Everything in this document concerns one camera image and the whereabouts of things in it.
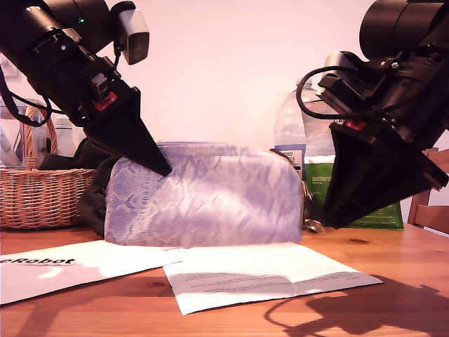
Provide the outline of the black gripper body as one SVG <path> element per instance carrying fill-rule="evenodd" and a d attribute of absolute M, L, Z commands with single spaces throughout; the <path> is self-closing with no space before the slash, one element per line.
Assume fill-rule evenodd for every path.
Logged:
<path fill-rule="evenodd" d="M 111 128 L 117 112 L 107 103 L 112 82 L 120 77 L 108 58 L 83 46 L 74 30 L 21 30 L 15 46 L 23 47 L 20 65 L 33 88 L 50 98 L 77 126 Z"/>
<path fill-rule="evenodd" d="M 317 94 L 354 129 L 382 122 L 386 130 L 377 142 L 426 150 L 447 127 L 448 54 L 396 52 L 361 60 L 340 52 Z"/>

